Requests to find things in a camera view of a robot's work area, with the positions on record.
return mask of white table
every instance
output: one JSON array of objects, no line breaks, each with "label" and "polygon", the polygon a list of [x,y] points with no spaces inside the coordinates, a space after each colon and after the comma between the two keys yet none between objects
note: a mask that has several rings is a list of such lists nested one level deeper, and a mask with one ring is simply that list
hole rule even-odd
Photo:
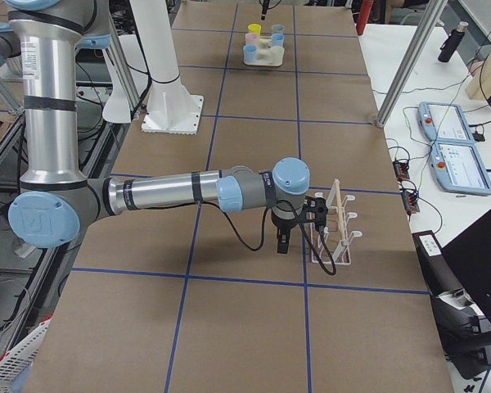
[{"label": "white table", "polygon": [[[387,92],[415,28],[414,26],[368,25],[360,38],[367,72],[371,77],[376,104],[379,107],[384,101],[385,95],[377,92]],[[408,149],[411,157],[424,156],[428,152],[428,147],[414,142],[410,138],[406,120],[403,116],[403,108],[405,106],[418,106],[420,102],[424,101],[450,103],[454,100],[454,103],[461,105],[464,111],[469,111],[487,104],[487,102],[483,101],[472,101],[467,97],[465,89],[470,83],[471,77],[466,79],[468,75],[467,68],[458,54],[455,53],[449,63],[441,63],[437,60],[439,48],[446,38],[447,35],[443,28],[435,28],[409,77],[404,92],[414,88],[446,88],[464,80],[462,86],[457,85],[445,90],[423,90],[403,93],[385,125],[385,136],[395,139],[400,146]],[[429,141],[419,127],[417,110],[408,109],[406,113],[412,127],[412,136],[428,143]],[[477,111],[466,113],[466,118],[470,124],[484,123],[491,120],[491,108],[486,106]],[[491,169],[491,124],[485,125],[484,131],[485,142],[480,142],[477,146],[485,167]],[[396,145],[391,140],[388,141],[388,144],[390,147]],[[390,151],[391,157],[394,157],[395,152],[396,149]],[[404,158],[405,156],[403,151],[399,151],[399,158]],[[426,160],[427,157],[422,160],[414,160],[410,164],[410,177],[417,186],[420,186],[421,170]],[[430,163],[424,169],[420,196],[435,205],[442,213],[444,225],[436,235],[442,246],[445,246],[491,208],[491,196],[471,196],[443,191],[437,184]],[[438,214],[426,203],[422,201],[419,203],[421,212],[412,215],[410,221],[411,232],[429,229],[435,231],[440,223]],[[480,382],[464,380],[452,364],[449,364],[449,371],[455,392],[462,392],[468,384],[475,384],[475,391],[478,391]],[[484,391],[491,393],[491,374]]]}]

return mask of pink cup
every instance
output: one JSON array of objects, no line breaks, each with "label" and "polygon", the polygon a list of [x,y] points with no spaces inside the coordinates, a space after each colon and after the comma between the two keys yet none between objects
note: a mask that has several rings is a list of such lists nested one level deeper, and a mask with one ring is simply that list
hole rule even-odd
[{"label": "pink cup", "polygon": [[259,35],[256,33],[247,33],[245,35],[245,45],[259,45]]}]

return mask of black monitor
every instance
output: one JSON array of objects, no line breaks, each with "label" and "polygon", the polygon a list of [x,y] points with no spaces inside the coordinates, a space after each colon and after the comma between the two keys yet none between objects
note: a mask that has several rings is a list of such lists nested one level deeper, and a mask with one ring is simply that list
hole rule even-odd
[{"label": "black monitor", "polygon": [[491,322],[491,210],[445,246],[442,255]]}]

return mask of device screen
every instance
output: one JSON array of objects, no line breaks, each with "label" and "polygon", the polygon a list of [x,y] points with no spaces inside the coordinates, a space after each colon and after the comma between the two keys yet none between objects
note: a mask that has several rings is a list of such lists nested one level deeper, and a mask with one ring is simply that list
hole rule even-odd
[{"label": "device screen", "polygon": [[428,105],[437,138],[468,140],[462,118],[455,106]]},{"label": "device screen", "polygon": [[482,170],[471,147],[440,143],[439,151],[453,186],[486,188]]}]

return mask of black bottle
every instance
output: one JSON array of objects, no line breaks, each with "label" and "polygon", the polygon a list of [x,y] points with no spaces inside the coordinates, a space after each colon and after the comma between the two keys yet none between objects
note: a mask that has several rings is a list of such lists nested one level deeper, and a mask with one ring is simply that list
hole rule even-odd
[{"label": "black bottle", "polygon": [[440,50],[442,51],[439,55],[439,61],[443,63],[447,63],[453,53],[457,50],[458,44],[464,38],[464,34],[466,33],[467,22],[460,22],[456,29],[451,30],[451,34],[448,39],[445,40],[445,43],[442,44]]}]

